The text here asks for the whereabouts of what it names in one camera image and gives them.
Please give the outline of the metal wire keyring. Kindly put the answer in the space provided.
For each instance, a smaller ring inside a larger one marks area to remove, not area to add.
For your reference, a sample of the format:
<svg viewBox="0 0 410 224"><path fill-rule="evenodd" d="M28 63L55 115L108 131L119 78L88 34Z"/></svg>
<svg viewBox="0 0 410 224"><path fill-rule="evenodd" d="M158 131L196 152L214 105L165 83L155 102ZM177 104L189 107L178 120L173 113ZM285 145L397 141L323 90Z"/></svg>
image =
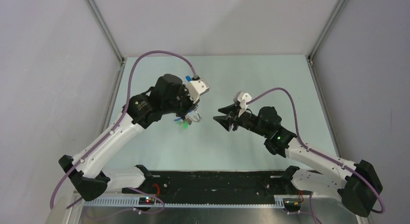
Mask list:
<svg viewBox="0 0 410 224"><path fill-rule="evenodd" d="M192 122L200 122L202 120L202 117L200 116L200 114L196 110L191 110L189 112L189 119Z"/></svg>

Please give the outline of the green tagged key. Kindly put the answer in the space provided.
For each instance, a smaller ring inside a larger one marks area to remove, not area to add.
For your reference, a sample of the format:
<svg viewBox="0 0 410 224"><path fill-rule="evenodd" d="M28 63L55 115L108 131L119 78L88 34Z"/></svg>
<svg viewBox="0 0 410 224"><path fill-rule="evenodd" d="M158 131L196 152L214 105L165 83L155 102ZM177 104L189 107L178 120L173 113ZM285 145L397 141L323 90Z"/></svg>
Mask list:
<svg viewBox="0 0 410 224"><path fill-rule="evenodd" d="M182 124L182 128L183 128L184 130L187 129L187 128L189 127L189 125L190 125L189 122L186 121L186 120L182 121L181 124Z"/></svg>

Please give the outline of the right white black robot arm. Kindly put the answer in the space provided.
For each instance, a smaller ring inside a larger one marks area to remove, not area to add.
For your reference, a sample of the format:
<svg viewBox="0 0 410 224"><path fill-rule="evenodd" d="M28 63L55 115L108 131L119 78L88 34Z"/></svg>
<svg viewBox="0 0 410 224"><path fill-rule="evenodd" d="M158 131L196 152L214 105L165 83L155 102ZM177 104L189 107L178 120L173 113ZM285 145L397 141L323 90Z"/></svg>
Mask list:
<svg viewBox="0 0 410 224"><path fill-rule="evenodd" d="M238 104L218 110L213 119L227 131L242 127L265 138L265 148L273 155L300 162L311 169L308 172L289 166L282 175L281 188L287 194L297 190L311 191L333 198L350 212L368 217L383 190L374 166L365 160L359 163L329 156L308 144L302 144L297 134L281 125L281 117L273 106L264 106L257 115L243 112Z"/></svg>

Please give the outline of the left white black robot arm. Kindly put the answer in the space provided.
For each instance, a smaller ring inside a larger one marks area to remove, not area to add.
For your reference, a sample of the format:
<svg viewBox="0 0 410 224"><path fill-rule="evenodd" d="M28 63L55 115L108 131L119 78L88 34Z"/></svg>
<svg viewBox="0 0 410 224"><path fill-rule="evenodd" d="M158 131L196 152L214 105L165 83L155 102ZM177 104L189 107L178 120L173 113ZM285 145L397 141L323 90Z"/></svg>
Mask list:
<svg viewBox="0 0 410 224"><path fill-rule="evenodd" d="M143 165L116 170L104 166L127 142L162 116L175 114L186 120L201 95L208 91L208 83L199 77L184 84L179 77L164 74L147 91L131 97L115 122L92 144L75 156L62 156L59 165L85 201L92 201L107 190L129 187L148 193L153 180Z"/></svg>

